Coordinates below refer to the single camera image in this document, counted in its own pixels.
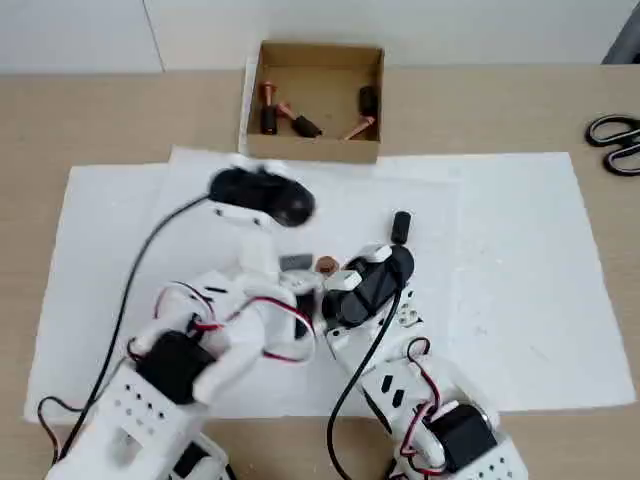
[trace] screw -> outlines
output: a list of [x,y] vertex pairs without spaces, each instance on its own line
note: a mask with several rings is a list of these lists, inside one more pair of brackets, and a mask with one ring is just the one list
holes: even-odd
[[276,86],[270,81],[262,83],[262,96],[264,97],[264,104],[270,107],[273,103],[273,94],[276,93]]
[[351,130],[344,137],[342,137],[342,139],[351,140],[353,137],[355,137],[359,133],[364,132],[367,128],[369,128],[375,122],[376,122],[375,117],[369,117],[369,116],[361,117],[360,123],[353,130]]
[[291,105],[289,105],[286,102],[278,103],[276,105],[276,110],[280,115],[289,117],[292,121],[298,118],[298,116],[295,113],[293,113],[293,110],[291,110]]

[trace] scissors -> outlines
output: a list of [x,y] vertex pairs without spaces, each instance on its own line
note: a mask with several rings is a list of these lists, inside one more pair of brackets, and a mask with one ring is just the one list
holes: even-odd
[[[620,125],[626,128],[622,132],[614,133],[608,137],[599,137],[596,135],[596,130],[603,125]],[[640,167],[624,168],[617,163],[621,158],[640,153],[640,120],[628,115],[606,115],[591,122],[584,137],[587,143],[593,147],[611,145],[621,147],[605,155],[603,165],[607,171],[623,177],[640,175]]]

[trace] black cable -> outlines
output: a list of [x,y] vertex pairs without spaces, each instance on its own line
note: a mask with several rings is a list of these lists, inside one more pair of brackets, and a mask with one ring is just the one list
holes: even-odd
[[44,419],[44,413],[42,410],[44,408],[44,404],[47,402],[57,403],[60,407],[62,407],[68,412],[78,413],[78,412],[81,412],[82,409],[72,407],[71,405],[66,403],[64,400],[54,395],[49,395],[48,397],[44,397],[42,400],[40,400],[40,402],[38,402],[38,410],[37,410],[38,421],[40,422],[40,425],[42,426],[44,431],[47,432],[47,435],[49,436],[49,440],[51,440],[51,443],[53,445],[53,459],[51,460],[51,465],[55,465],[56,462],[58,461],[60,444],[58,441],[58,437],[53,432],[53,429],[49,426],[47,421]]
[[360,365],[358,365],[358,368],[356,369],[355,373],[351,377],[351,380],[349,380],[349,383],[347,383],[347,386],[345,387],[344,391],[340,394],[338,401],[333,407],[331,416],[329,417],[329,422],[327,423],[327,450],[329,451],[329,457],[331,457],[331,463],[333,463],[333,467],[336,469],[336,471],[340,474],[340,476],[344,480],[351,480],[351,477],[347,474],[347,472],[345,472],[344,468],[342,468],[342,465],[340,464],[340,461],[336,456],[336,451],[333,446],[334,424],[336,422],[336,418],[338,417],[338,413],[340,412],[340,408],[342,408],[342,404],[346,400],[347,396],[349,395],[349,393],[351,392],[355,384],[358,382],[358,379],[360,378],[360,375],[362,375],[362,372],[364,371],[364,369],[367,368],[367,363],[369,363],[369,360],[371,360],[371,357],[373,357],[373,354],[376,353],[376,350],[380,346],[380,343],[382,342],[382,339],[384,338],[385,333],[387,333],[387,330],[391,326],[393,317],[395,316],[396,311],[398,310],[398,304],[400,303],[401,297],[402,297],[402,290],[398,289],[394,294],[393,303],[391,304],[391,309],[389,310],[389,313],[387,314],[387,318],[382,324],[382,328],[380,329],[380,332],[378,332],[378,335],[376,336],[375,340],[371,344],[371,347],[369,347],[369,350],[367,351],[364,358],[362,359],[362,362],[360,362]]
[[62,449],[60,450],[60,455],[58,455],[58,458],[56,459],[56,461],[62,460],[69,453],[69,449],[71,448],[71,445],[73,444],[73,441],[75,440],[75,438],[78,436],[78,433],[80,432],[80,428],[82,428],[82,425],[84,424],[84,421],[85,421],[85,419],[87,417],[87,414],[89,413],[89,410],[91,409],[91,407],[92,407],[92,405],[93,405],[93,403],[94,403],[94,401],[96,399],[98,391],[100,390],[100,386],[101,386],[101,384],[102,384],[102,382],[104,380],[104,377],[107,374],[107,370],[109,369],[109,363],[111,362],[111,357],[113,356],[113,352],[115,350],[116,341],[118,339],[118,334],[120,333],[120,327],[122,327],[122,321],[124,319],[124,313],[125,313],[125,310],[127,308],[127,301],[129,300],[129,293],[131,291],[131,286],[133,285],[133,280],[134,280],[134,278],[136,276],[138,268],[140,267],[140,264],[142,263],[142,259],[144,258],[145,254],[147,253],[147,250],[149,249],[149,246],[151,245],[151,242],[153,242],[153,240],[160,233],[160,231],[163,230],[173,219],[175,219],[179,215],[183,214],[187,210],[190,210],[191,208],[200,205],[202,202],[204,202],[208,198],[209,198],[208,195],[203,195],[201,197],[198,197],[198,198],[190,201],[189,203],[183,205],[182,207],[176,209],[174,212],[170,213],[166,217],[164,217],[160,221],[160,223],[158,223],[158,225],[155,226],[155,228],[151,231],[149,236],[146,238],[146,240],[142,244],[142,247],[140,248],[140,251],[138,252],[138,255],[136,256],[136,258],[135,258],[135,260],[133,262],[133,265],[131,266],[131,271],[129,272],[129,276],[127,278],[127,282],[126,282],[124,290],[122,292],[122,300],[120,302],[120,310],[118,311],[116,324],[115,324],[115,327],[113,329],[113,334],[111,336],[111,341],[109,343],[109,349],[107,350],[107,354],[105,356],[104,363],[102,364],[102,369],[100,370],[100,373],[98,374],[98,378],[96,379],[96,383],[94,384],[93,389],[91,390],[91,393],[89,394],[89,398],[87,399],[87,402],[85,403],[84,407],[82,408],[80,416],[78,417],[78,420],[76,420],[76,423],[73,426],[73,429],[71,430],[71,433],[67,437],[67,440],[64,442],[64,445],[62,446]]

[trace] wooden table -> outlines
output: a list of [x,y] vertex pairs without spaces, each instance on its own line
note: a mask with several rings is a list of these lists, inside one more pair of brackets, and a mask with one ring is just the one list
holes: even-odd
[[[172,144],[234,150],[242,79],[241,72],[0,77],[3,479],[40,479],[50,458],[45,435],[21,412],[69,167],[164,161]],[[640,180],[606,174],[602,152],[583,143],[582,130],[602,113],[640,115],[638,86],[640,68],[631,66],[388,70],[382,148],[569,151],[636,383]],[[640,406],[508,415],[505,424],[534,479],[638,476]],[[324,419],[222,421],[209,433],[241,479],[336,478],[324,427]],[[345,419],[337,438],[356,480],[380,478],[389,444],[375,421]]]

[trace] cardboard box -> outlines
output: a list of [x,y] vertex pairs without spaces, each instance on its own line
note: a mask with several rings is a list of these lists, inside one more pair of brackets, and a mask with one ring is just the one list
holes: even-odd
[[[382,125],[384,51],[377,47],[263,42],[253,86],[247,149],[250,155],[292,160],[375,163]],[[300,137],[288,118],[278,121],[277,135],[260,133],[261,84],[277,87],[274,102],[288,102],[298,115],[315,123],[323,135]],[[377,121],[352,140],[341,138],[360,121],[358,92],[378,89]]]

